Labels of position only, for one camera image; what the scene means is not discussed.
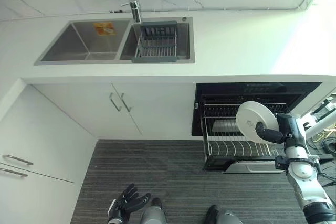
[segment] white cabinet door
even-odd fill
[[[113,83],[131,108],[142,136],[151,139],[189,140],[193,119],[194,83]]]
[[[132,139],[140,135],[111,84],[39,84],[35,87],[99,139]]]
[[[0,165],[0,222],[70,224],[77,201],[74,187],[73,183]]]
[[[0,163],[69,180],[79,187],[95,144],[91,134],[33,86],[23,90],[0,121]]]

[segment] white plate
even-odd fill
[[[239,106],[236,122],[240,132],[248,139],[259,144],[271,144],[261,139],[256,132],[256,124],[262,122],[267,129],[279,130],[279,124],[273,113],[258,102],[248,101]]]

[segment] double basin sink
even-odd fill
[[[69,22],[35,65],[194,62],[192,18],[177,17]]]

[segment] open dishwasher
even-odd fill
[[[289,113],[312,92],[317,82],[198,83],[193,135],[204,140],[205,170],[226,173],[281,173],[275,157],[283,144],[258,144],[239,131],[236,114],[246,101],[265,105],[273,114]]]

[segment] gray carpet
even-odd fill
[[[169,224],[202,223],[212,204],[245,224],[306,223],[284,174],[222,174],[203,165],[201,141],[100,140],[71,223],[106,223],[112,199],[130,183],[162,199]],[[328,170],[335,175],[334,167]],[[129,223],[138,224],[141,212]]]

